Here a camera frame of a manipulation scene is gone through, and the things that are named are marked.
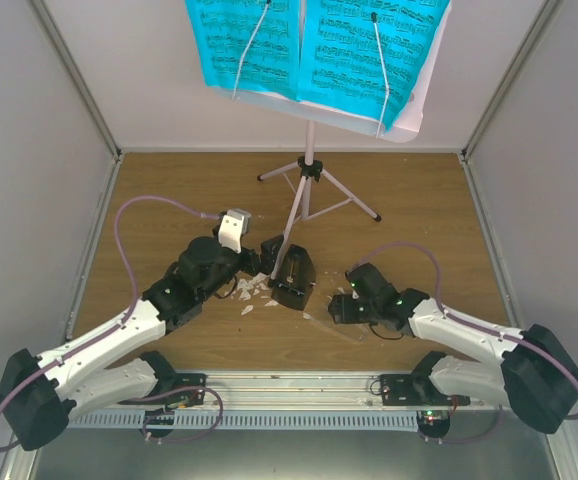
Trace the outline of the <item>clear plastic metronome cover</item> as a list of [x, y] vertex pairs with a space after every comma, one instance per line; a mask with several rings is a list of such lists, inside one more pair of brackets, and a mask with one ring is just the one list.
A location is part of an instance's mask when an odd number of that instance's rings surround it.
[[306, 312], [302, 313], [302, 317], [306, 320], [311, 326], [315, 327], [316, 329], [326, 333], [330, 336], [334, 336], [337, 339], [344, 340], [355, 345], [361, 344], [366, 338], [368, 334], [368, 329], [364, 326], [360, 325], [337, 325], [334, 324], [332, 321], [328, 320], [321, 320], [319, 318], [314, 317]]

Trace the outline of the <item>black metronome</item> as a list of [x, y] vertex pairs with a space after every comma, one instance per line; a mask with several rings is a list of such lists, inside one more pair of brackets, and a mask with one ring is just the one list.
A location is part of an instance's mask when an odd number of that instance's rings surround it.
[[315, 283], [316, 269], [308, 251], [291, 244], [273, 281], [271, 298], [286, 308], [304, 311]]

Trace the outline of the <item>white music stand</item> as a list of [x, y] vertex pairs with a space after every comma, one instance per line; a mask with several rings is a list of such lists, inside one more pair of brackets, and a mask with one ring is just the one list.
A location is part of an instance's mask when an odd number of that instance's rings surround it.
[[[410, 100], [406, 107], [402, 110], [398, 120], [394, 123], [391, 130], [386, 131], [382, 126], [374, 126], [371, 119], [366, 121], [366, 125], [360, 129], [360, 132], [379, 139], [387, 140], [392, 143], [406, 143], [413, 140], [419, 133], [423, 120], [423, 108], [427, 97], [429, 84], [435, 62], [437, 59], [440, 43], [444, 35], [445, 27], [448, 22], [449, 14], [452, 10], [451, 6], [445, 9], [440, 24], [436, 30], [434, 40], [431, 44], [431, 49], [427, 60], [420, 72], [418, 81], [413, 89]], [[293, 169], [300, 169], [300, 179], [298, 186], [294, 188], [293, 204], [281, 236], [275, 241], [275, 247], [272, 253], [272, 259], [269, 261], [267, 267], [267, 274], [269, 275], [269, 284], [274, 285], [279, 281], [279, 270], [283, 260], [287, 256], [289, 248], [289, 238], [293, 225], [299, 221], [307, 221], [325, 213], [331, 212], [339, 207], [342, 207], [350, 202], [358, 205], [365, 213], [367, 213], [374, 221], [380, 222], [382, 217], [364, 203], [358, 196], [351, 192], [345, 185], [338, 181], [327, 169], [324, 168], [320, 161], [315, 159], [315, 140], [316, 140], [316, 121], [325, 117], [343, 116], [346, 122], [358, 122], [360, 118], [348, 113], [343, 113], [335, 109], [324, 107], [319, 104], [307, 103], [301, 107], [296, 106], [293, 102], [284, 97], [268, 93], [246, 92], [244, 94], [246, 99], [254, 102], [263, 103], [278, 103], [286, 107], [293, 108], [294, 111], [305, 113], [308, 117], [306, 127], [306, 143], [305, 153], [298, 157], [298, 159], [290, 164], [275, 170], [266, 172], [257, 177], [257, 180], [262, 182], [266, 179], [275, 176], [286, 176], [287, 172]], [[311, 214], [310, 200], [311, 200], [311, 186], [317, 182], [321, 177], [328, 180], [340, 192], [346, 195], [346, 199], [322, 209], [316, 213]]]

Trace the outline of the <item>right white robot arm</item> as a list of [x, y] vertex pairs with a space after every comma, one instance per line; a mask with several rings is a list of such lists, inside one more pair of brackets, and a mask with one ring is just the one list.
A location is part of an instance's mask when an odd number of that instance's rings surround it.
[[578, 403], [578, 366], [548, 328], [504, 327], [443, 307], [420, 290], [399, 291], [370, 263], [347, 279], [351, 293], [334, 295], [328, 305], [335, 323], [379, 324], [461, 353], [431, 352], [419, 362], [411, 388], [420, 403], [444, 396], [483, 400], [543, 434], [556, 433]]

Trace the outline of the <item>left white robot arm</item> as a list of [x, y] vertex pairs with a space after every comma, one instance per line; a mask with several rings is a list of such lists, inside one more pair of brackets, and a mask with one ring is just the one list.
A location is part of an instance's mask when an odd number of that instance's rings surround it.
[[235, 252], [216, 237], [198, 237], [116, 317], [39, 355], [26, 348], [12, 354], [0, 380], [0, 416], [16, 445], [37, 450], [70, 421], [114, 403], [170, 400], [175, 371], [161, 354], [147, 352], [121, 367], [114, 362], [197, 317], [203, 303], [239, 273], [269, 274], [282, 242], [277, 235], [258, 250]]

